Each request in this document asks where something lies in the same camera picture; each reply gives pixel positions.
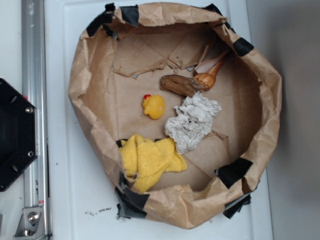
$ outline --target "driftwood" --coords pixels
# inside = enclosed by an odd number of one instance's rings
[[[160,89],[170,90],[176,94],[192,97],[196,92],[202,92],[204,86],[193,78],[179,75],[166,75],[160,79]]]

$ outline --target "yellow towel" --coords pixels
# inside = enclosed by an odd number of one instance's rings
[[[152,141],[139,134],[121,141],[119,149],[126,175],[130,178],[138,173],[134,186],[144,193],[155,185],[164,172],[180,172],[187,163],[176,151],[172,138]]]

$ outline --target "bolt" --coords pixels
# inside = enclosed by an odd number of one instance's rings
[[[36,212],[30,212],[28,214],[28,220],[31,224],[36,223],[39,220],[39,215]]]
[[[22,236],[30,236],[30,235],[31,235],[31,232],[29,229],[23,230]]]
[[[25,109],[25,112],[26,112],[27,114],[31,114],[31,113],[34,112],[34,110],[32,109],[32,107],[27,107],[27,108]]]

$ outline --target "metal rail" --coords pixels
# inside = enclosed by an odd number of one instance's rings
[[[37,108],[37,159],[24,172],[24,206],[41,207],[44,233],[51,235],[46,111],[44,0],[22,0],[22,93]]]

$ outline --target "paper bag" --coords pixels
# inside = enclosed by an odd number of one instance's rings
[[[273,154],[280,125],[281,76],[219,10],[176,3],[105,6],[80,36],[68,95],[82,130],[113,183],[119,214],[191,229],[248,202]],[[192,78],[193,66],[230,49],[203,96],[222,111],[212,133],[183,155],[188,169],[165,172],[141,194],[128,179],[117,141],[166,138],[164,126],[184,97],[160,90],[160,78]],[[143,96],[159,94],[164,116],[144,115]]]

